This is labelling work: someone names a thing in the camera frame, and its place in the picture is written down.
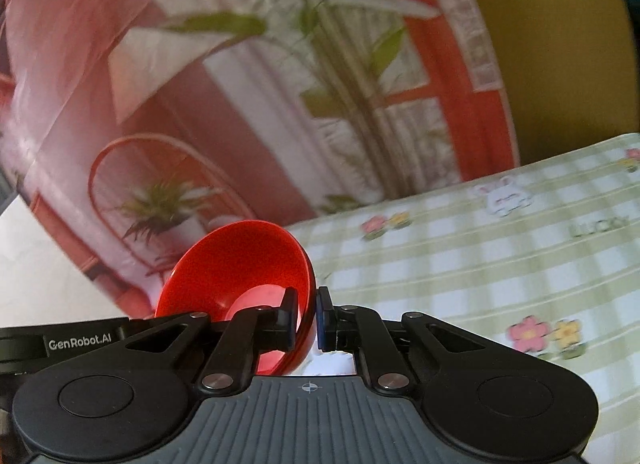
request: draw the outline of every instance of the table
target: table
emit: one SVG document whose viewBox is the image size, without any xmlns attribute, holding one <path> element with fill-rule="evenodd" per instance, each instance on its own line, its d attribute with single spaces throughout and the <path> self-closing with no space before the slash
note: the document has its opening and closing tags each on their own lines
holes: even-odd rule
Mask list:
<svg viewBox="0 0 640 464">
<path fill-rule="evenodd" d="M 627 134 L 289 230 L 335 304 L 420 310 L 581 375 L 600 404 L 585 458 L 638 464 L 638 148 Z M 316 350 L 296 373 L 349 368 Z"/>
</svg>

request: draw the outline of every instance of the red chair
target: red chair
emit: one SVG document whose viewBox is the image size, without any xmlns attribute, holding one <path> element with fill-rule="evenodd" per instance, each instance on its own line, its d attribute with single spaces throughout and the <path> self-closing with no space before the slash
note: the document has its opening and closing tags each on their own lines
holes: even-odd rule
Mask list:
<svg viewBox="0 0 640 464">
<path fill-rule="evenodd" d="M 185 182 L 214 192 L 197 212 L 202 235 L 238 219 L 254 218 L 254 213 L 231 186 L 228 177 L 208 158 L 190 145 L 163 134 L 134 134 L 110 142 L 97 155 L 88 181 L 89 199 L 102 224 L 118 239 L 148 274 L 165 275 L 190 247 L 172 246 L 165 235 L 127 235 L 134 219 L 123 213 L 122 205 L 132 192 L 158 182 Z"/>
</svg>

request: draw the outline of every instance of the white pot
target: white pot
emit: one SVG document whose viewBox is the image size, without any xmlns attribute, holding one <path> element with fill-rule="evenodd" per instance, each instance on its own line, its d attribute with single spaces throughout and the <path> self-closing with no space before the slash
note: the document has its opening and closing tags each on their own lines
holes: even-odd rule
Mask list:
<svg viewBox="0 0 640 464">
<path fill-rule="evenodd" d="M 198 218 L 191 217 L 175 228 L 159 234 L 158 239 L 172 251 L 183 253 L 206 235 L 207 231 Z"/>
<path fill-rule="evenodd" d="M 237 215 L 219 215 L 214 219 L 211 219 L 207 226 L 209 227 L 209 231 L 213 231 L 221 228 L 222 226 L 226 226 L 227 224 L 233 224 L 234 222 L 239 222 L 241 220 L 243 220 L 243 218 Z"/>
</svg>

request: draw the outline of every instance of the red plastic bowl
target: red plastic bowl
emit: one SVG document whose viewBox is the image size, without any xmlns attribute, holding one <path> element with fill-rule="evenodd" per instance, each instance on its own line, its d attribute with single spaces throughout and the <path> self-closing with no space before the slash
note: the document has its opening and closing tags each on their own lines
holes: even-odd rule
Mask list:
<svg viewBox="0 0 640 464">
<path fill-rule="evenodd" d="M 286 287 L 298 290 L 296 346 L 286 354 L 263 354 L 258 362 L 259 374 L 283 375 L 304 360 L 314 341 L 316 279 L 302 246 L 276 224 L 244 220 L 204 237 L 175 266 L 156 317 L 203 311 L 212 321 L 228 320 L 244 307 L 279 305 Z"/>
</svg>

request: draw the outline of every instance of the bunny print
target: bunny print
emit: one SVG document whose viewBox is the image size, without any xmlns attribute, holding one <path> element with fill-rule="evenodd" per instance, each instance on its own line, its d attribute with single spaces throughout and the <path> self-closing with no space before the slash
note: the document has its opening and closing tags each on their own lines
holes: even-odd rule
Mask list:
<svg viewBox="0 0 640 464">
<path fill-rule="evenodd" d="M 486 197 L 489 213 L 505 217 L 516 208 L 531 204 L 531 195 L 518 186 L 512 176 L 476 186 L 476 193 Z"/>
</svg>

